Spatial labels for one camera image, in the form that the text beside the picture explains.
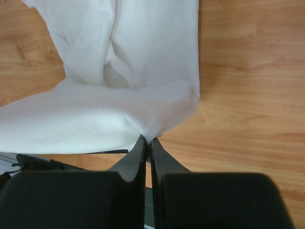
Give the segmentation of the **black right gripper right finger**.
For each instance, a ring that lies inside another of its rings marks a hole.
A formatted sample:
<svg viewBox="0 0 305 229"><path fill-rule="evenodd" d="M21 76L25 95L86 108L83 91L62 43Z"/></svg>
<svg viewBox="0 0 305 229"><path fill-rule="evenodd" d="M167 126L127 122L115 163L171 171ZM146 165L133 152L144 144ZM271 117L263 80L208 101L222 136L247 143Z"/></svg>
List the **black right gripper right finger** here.
<svg viewBox="0 0 305 229"><path fill-rule="evenodd" d="M157 229L292 229L270 177L261 173L191 172L150 144L154 225Z"/></svg>

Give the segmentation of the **white t-shirt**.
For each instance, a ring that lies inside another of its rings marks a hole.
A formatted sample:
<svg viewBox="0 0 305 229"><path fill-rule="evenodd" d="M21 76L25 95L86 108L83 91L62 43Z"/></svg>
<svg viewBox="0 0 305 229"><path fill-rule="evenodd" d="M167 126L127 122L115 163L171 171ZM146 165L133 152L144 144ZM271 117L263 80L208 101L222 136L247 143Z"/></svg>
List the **white t-shirt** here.
<svg viewBox="0 0 305 229"><path fill-rule="evenodd" d="M198 107L196 0L27 0L45 21L66 77L0 109L0 150L130 150Z"/></svg>

